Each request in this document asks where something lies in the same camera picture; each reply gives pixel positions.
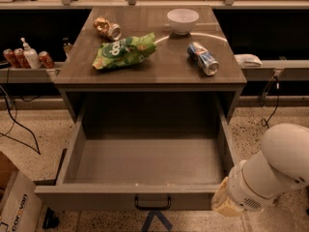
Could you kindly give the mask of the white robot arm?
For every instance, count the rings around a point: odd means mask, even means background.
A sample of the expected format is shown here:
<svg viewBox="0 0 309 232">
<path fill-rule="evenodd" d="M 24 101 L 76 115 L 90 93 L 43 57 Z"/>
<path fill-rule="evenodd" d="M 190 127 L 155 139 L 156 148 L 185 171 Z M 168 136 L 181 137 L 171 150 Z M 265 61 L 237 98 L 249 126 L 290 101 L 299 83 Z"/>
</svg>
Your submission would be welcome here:
<svg viewBox="0 0 309 232">
<path fill-rule="evenodd" d="M 281 194 L 309 186 L 309 129 L 278 124 L 263 135 L 261 150 L 236 164 L 211 200 L 226 217 L 256 212 Z"/>
</svg>

